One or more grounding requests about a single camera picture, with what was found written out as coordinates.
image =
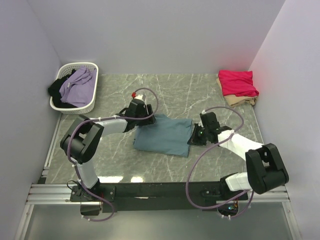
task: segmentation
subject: purple shirt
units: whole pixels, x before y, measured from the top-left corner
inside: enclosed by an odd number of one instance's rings
[[[61,86],[61,102],[78,108],[88,105],[94,96],[96,75],[96,69],[90,72],[85,66],[81,66]]]

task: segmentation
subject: light purple wall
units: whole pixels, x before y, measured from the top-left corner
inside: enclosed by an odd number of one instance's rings
[[[13,239],[57,122],[47,86],[58,56],[25,0],[0,7],[0,239]]]
[[[320,1],[286,0],[250,69],[265,142],[280,150],[304,240],[320,239]]]
[[[28,0],[62,63],[102,73],[247,70],[284,0]]]

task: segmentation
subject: gray marble surface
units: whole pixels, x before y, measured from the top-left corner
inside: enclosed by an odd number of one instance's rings
[[[203,109],[227,106],[216,82],[216,74],[108,74],[98,79],[94,109],[85,114],[90,118],[108,117],[127,107],[137,88],[153,89],[159,98],[158,113],[170,118],[192,118],[199,122]],[[155,99],[146,92],[147,103],[155,108]],[[251,105],[235,108],[244,117],[239,133],[253,141],[262,137]],[[220,124],[236,128],[239,117],[228,109],[216,109]],[[65,184],[75,180],[75,171],[60,149],[60,140],[76,116],[62,115],[47,175],[47,184]],[[103,137],[93,157],[95,171],[101,182],[181,182],[185,181],[192,164],[205,150],[191,146],[189,157],[138,151],[133,148],[135,130]],[[205,155],[193,172],[192,181],[217,181],[221,177],[246,170],[245,161],[231,151],[216,147]]]

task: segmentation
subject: white plastic basket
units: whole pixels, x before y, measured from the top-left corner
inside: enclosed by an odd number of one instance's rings
[[[64,77],[65,75],[71,74],[72,69],[78,70],[81,66],[85,66],[88,68],[91,72],[96,69],[96,77],[95,77],[95,85],[94,85],[94,91],[93,91],[93,97],[91,102],[82,107],[76,107],[76,108],[59,108],[56,107],[52,101],[52,97],[50,97],[50,106],[57,111],[60,111],[63,114],[69,114],[69,115],[75,115],[75,114],[86,114],[90,112],[92,109],[94,109],[95,101],[96,101],[96,90],[97,90],[97,83],[98,83],[98,74],[99,74],[99,68],[96,64],[92,62],[72,62],[68,63],[66,65],[63,65],[56,76],[56,79],[60,79]]]

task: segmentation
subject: pink cloth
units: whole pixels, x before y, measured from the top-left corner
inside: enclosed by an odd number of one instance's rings
[[[221,83],[222,95],[234,94],[237,97],[259,96],[259,92],[254,87],[252,76],[252,71],[220,70],[218,77]]]

